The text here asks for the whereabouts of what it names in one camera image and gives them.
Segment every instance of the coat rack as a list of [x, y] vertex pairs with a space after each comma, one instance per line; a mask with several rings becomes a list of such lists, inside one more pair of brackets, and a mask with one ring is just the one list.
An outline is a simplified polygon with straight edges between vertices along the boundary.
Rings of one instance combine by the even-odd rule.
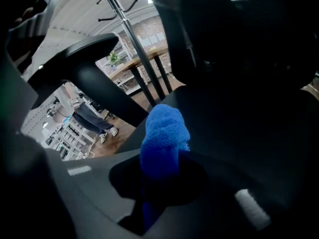
[[121, 18], [121, 25], [124, 28], [126, 34], [128, 35], [128, 37], [131, 39], [133, 46], [136, 49], [136, 52], [138, 54], [138, 56], [141, 59], [141, 63], [144, 65], [144, 68], [146, 70], [146, 72], [148, 73], [151, 82], [153, 83], [153, 86], [159, 96], [159, 98], [161, 100], [163, 100], [165, 98], [165, 94], [163, 89], [160, 86], [160, 82], [152, 68], [152, 65], [143, 49], [143, 47], [141, 46], [139, 40], [137, 39], [137, 37], [135, 36], [133, 30], [132, 30], [132, 25], [130, 23], [130, 20], [126, 18], [125, 16], [125, 12], [130, 11], [133, 6], [138, 2], [138, 0], [134, 0], [133, 3], [131, 4], [131, 6], [127, 9], [123, 9], [122, 6], [120, 5], [118, 0], [107, 0], [110, 4], [110, 6], [113, 9], [114, 12], [114, 16], [110, 17], [110, 18], [99, 18], [98, 21], [105, 21], [105, 20], [112, 20], [115, 19], [117, 16], [119, 16]]

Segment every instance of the wooden table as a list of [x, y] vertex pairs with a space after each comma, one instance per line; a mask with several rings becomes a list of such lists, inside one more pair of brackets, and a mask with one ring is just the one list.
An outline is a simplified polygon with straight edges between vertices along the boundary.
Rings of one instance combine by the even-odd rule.
[[[161, 47], [161, 48], [156, 48], [153, 50], [150, 50], [149, 52], [146, 53], [148, 59], [154, 59], [158, 68], [159, 68], [159, 72], [165, 82], [165, 85], [167, 87], [168, 92], [172, 92], [172, 88], [170, 86], [169, 80], [167, 78], [167, 75], [165, 73], [164, 67], [160, 61], [160, 55], [167, 53], [168, 52], [168, 47]], [[131, 61], [127, 62], [126, 64], [124, 64], [122, 67], [120, 67], [118, 70], [116, 70], [113, 74], [111, 74], [109, 76], [109, 78], [112, 79], [117, 79], [120, 77], [121, 74], [123, 74], [123, 72], [130, 70], [134, 77], [136, 78], [136, 81], [138, 82], [138, 84], [140, 85], [142, 91], [144, 92], [146, 98], [148, 99], [148, 101], [150, 102], [150, 104], [152, 106], [156, 105], [156, 102], [154, 100], [154, 98], [152, 97], [149, 89], [147, 88], [147, 86], [145, 85], [143, 79], [141, 78], [141, 75], [139, 73], [139, 71], [137, 70], [137, 67], [140, 66], [141, 60], [139, 57], [136, 57], [134, 59], [132, 59]]]

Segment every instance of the brick wall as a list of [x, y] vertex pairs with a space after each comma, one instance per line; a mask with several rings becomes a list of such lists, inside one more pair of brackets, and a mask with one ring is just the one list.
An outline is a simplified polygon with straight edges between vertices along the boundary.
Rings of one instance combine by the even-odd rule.
[[[139, 23], [136, 23], [132, 27], [133, 27], [133, 31], [134, 31], [135, 35], [136, 36], [140, 36], [141, 39], [146, 39], [146, 38], [150, 38], [150, 37], [154, 37], [154, 36], [157, 37], [157, 34], [160, 34], [160, 33], [163, 33], [163, 35], [165, 37], [163, 24], [162, 24], [161, 19], [160, 19], [159, 16], [155, 16], [155, 17], [151, 17], [151, 18], [148, 18], [146, 20], [143, 20], [143, 21], [141, 21]], [[119, 33], [119, 36], [126, 41], [126, 43], [128, 44], [128, 46], [129, 46], [129, 48], [131, 50], [135, 51], [134, 46], [131, 43], [131, 40], [126, 35], [124, 30]], [[146, 52], [148, 52], [151, 49], [160, 48], [160, 47], [163, 47], [163, 46], [167, 46], [166, 37], [165, 37], [164, 40], [159, 40], [158, 39], [158, 42], [156, 42], [154, 44], [151, 44], [151, 42], [150, 42], [150, 45], [145, 46], [144, 50]], [[163, 66], [165, 67], [165, 69], [170, 72], [171, 71], [171, 67], [170, 67], [170, 59], [169, 59], [168, 53], [161, 55], [160, 56], [160, 60], [161, 60], [161, 62], [163, 64]], [[154, 71], [155, 71], [156, 75], [158, 77], [160, 77], [160, 72], [158, 70], [158, 67], [157, 67], [154, 59], [151, 60], [151, 65], [154, 68]], [[145, 71], [144, 66], [140, 66], [139, 68], [141, 69], [141, 72], [143, 73], [145, 79], [149, 82], [150, 78], [149, 78], [147, 72]], [[132, 79], [129, 82], [127, 82], [126, 85], [129, 86], [129, 87], [131, 87], [131, 86], [133, 87], [136, 84], [137, 84], [136, 80]]]

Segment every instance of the table leg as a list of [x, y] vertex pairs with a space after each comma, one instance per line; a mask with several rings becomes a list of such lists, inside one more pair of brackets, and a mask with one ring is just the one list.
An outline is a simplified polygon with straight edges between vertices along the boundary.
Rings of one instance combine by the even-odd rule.
[[138, 71], [138, 69], [134, 66], [131, 68], [131, 72], [133, 73], [136, 81], [138, 82], [138, 84], [140, 85], [141, 89], [143, 90], [146, 98], [148, 99], [149, 103], [151, 104], [151, 106], [155, 106], [156, 102], [154, 100], [154, 98], [152, 97], [149, 89], [147, 88], [147, 86], [145, 85], [143, 79], [141, 78], [141, 75]]
[[167, 77], [167, 75], [166, 75], [166, 73], [165, 73], [165, 69], [164, 69], [163, 65], [161, 64], [160, 57], [155, 56], [155, 57], [154, 57], [154, 60], [155, 60], [157, 66], [158, 66], [158, 68], [159, 68], [159, 72], [160, 72], [160, 74], [161, 74], [161, 76], [162, 76], [162, 78], [163, 78], [163, 80], [164, 80], [164, 83], [165, 83], [165, 85], [166, 85], [166, 87], [167, 87], [168, 92], [169, 92], [169, 93], [172, 92], [172, 89], [171, 89], [171, 86], [170, 86], [168, 77]]

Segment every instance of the person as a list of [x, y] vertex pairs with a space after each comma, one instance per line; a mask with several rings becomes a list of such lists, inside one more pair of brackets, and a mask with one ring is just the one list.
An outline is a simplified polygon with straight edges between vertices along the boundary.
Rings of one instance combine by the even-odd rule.
[[74, 92], [71, 83], [67, 82], [64, 87], [71, 97], [69, 104], [74, 109], [73, 117], [81, 126], [87, 130], [93, 131], [100, 136], [101, 143], [105, 142], [106, 135], [109, 132], [112, 136], [118, 134], [118, 129], [113, 125], [98, 117], [90, 108], [86, 106], [82, 98]]

